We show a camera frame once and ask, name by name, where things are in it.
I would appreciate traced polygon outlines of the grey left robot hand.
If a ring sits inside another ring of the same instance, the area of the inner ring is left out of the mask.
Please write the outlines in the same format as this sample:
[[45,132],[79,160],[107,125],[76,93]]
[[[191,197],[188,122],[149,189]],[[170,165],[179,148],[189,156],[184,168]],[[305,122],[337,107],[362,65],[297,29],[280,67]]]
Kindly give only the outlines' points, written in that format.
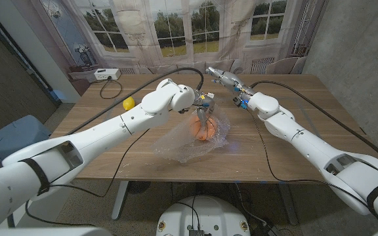
[[199,119],[200,128],[196,131],[195,136],[198,136],[200,132],[209,130],[208,118],[211,116],[215,109],[215,101],[208,94],[198,93],[197,98],[194,101],[196,106],[196,114]]

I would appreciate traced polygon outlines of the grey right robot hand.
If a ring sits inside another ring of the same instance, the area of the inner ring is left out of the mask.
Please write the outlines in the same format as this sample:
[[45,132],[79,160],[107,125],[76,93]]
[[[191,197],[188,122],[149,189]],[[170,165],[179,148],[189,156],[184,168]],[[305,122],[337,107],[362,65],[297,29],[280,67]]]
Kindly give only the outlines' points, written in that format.
[[235,74],[229,71],[208,67],[206,73],[212,75],[212,82],[220,84],[228,89],[234,96],[242,100],[249,100],[256,92],[245,85],[245,83]]

